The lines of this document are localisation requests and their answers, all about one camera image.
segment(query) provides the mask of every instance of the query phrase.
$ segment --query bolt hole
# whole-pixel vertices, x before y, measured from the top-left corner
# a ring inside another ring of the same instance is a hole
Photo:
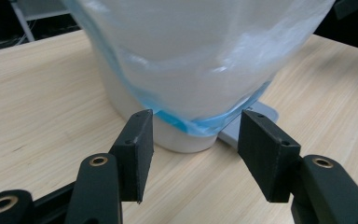
[[[332,168],[334,166],[333,163],[322,158],[314,158],[312,161],[323,168]]]
[[[281,144],[284,145],[284,146],[290,146],[290,143],[288,141],[281,141]]]
[[[100,223],[97,218],[90,218],[84,222],[84,224],[98,224]]]
[[[8,195],[0,198],[0,213],[10,209],[19,201],[19,198],[14,195]]]
[[[107,163],[106,157],[95,157],[89,161],[89,164],[92,166],[101,166],[104,165],[105,163]]]

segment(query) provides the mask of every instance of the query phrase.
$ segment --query wood grain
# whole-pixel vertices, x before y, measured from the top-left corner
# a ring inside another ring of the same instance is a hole
[[[358,49],[312,36],[261,101],[279,111],[303,156],[331,157],[358,184]],[[0,50],[0,191],[38,199],[74,181],[124,123],[83,32]],[[144,202],[123,209],[124,223],[293,223],[290,204],[267,203],[220,141],[196,154],[156,146]]]

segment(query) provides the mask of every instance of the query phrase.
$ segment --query wooden table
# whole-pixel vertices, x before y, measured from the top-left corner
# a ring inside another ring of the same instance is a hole
[[[261,101],[279,111],[302,156],[335,159],[358,184],[358,49],[312,36]],[[38,199],[74,181],[124,124],[83,32],[0,50],[0,191]],[[156,146],[144,202],[123,209],[124,223],[293,223],[290,204],[267,203],[220,141],[195,154]]]

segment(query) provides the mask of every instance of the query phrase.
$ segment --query clear plastic bag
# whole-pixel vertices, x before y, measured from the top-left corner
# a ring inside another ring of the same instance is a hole
[[[63,0],[143,107],[216,135],[262,94],[333,0]]]

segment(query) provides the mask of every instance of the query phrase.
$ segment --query white container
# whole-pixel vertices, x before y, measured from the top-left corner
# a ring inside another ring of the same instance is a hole
[[[106,93],[115,110],[124,119],[129,119],[132,114],[144,110],[139,102],[131,96],[128,90],[121,85],[117,75],[110,68],[106,59],[101,55],[101,52],[98,51],[95,46],[93,46],[93,51],[97,58]],[[153,137],[157,144],[169,150],[192,153],[211,147],[216,141],[217,135],[209,137],[190,136],[154,116]]]
[[[63,2],[119,114],[153,109],[156,143],[188,153],[210,147],[261,95],[334,0]]]

